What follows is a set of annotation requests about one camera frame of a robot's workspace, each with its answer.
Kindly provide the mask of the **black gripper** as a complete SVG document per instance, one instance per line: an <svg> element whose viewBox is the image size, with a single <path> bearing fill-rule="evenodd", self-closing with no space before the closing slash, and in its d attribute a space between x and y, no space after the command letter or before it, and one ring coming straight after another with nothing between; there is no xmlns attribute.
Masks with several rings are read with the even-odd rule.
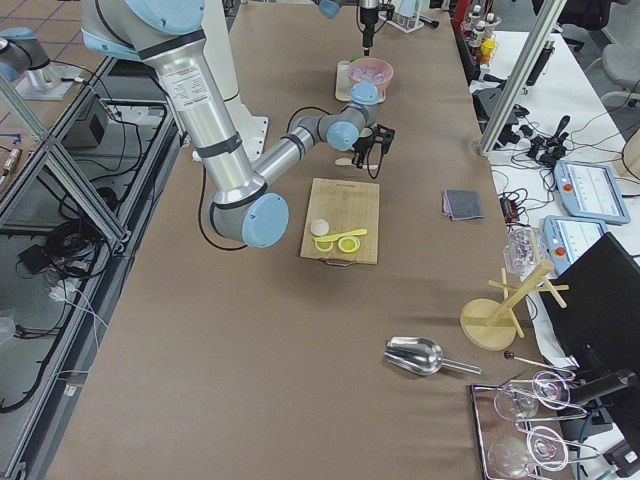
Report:
<svg viewBox="0 0 640 480"><path fill-rule="evenodd" d="M362 26L362 46L364 49L370 49L373 46L375 26L378 22L378 10L360 7L359 22Z"/></svg>
<svg viewBox="0 0 640 480"><path fill-rule="evenodd" d="M371 128L374 129L374 135L371 138L364 140L358 138L353 145L354 157L352 161L357 165L356 168L362 168L364 163L370 164L369 155L375 145L380 146L380 159L383 159L395 138L395 130L392 128L383 125L374 125Z"/></svg>

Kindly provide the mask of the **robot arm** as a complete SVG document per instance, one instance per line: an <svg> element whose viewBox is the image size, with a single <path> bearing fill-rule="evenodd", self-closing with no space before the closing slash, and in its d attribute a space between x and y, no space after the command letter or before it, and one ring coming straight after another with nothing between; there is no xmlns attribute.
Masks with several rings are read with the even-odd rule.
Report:
<svg viewBox="0 0 640 480"><path fill-rule="evenodd" d="M374 37L379 30L377 27L380 15L391 19L394 13L394 5L388 1L379 0L315 0L319 11L328 19L334 19L344 6L353 7L356 14L356 27L362 35L362 48L365 56L370 54L374 45Z"/></svg>
<svg viewBox="0 0 640 480"><path fill-rule="evenodd" d="M178 119L213 180L209 221L222 237L266 248L284 235L289 208L270 184L316 144L349 150L376 122L379 93L356 84L337 114L304 116L256 160L219 89L233 75L224 12L205 1L84 1L81 31L86 47L154 69Z"/></svg>

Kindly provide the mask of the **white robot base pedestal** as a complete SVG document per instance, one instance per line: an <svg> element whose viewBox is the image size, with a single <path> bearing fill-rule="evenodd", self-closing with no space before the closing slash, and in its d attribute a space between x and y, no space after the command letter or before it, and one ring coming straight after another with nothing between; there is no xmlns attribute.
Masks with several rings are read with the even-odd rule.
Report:
<svg viewBox="0 0 640 480"><path fill-rule="evenodd" d="M209 72L215 81L236 131L240 134L242 148L249 161L254 163L264 149L268 118L254 116L241 98L223 2L189 1L189 7L201 14L201 28L205 34L202 51L191 57L191 60L197 61L201 74Z"/></svg>

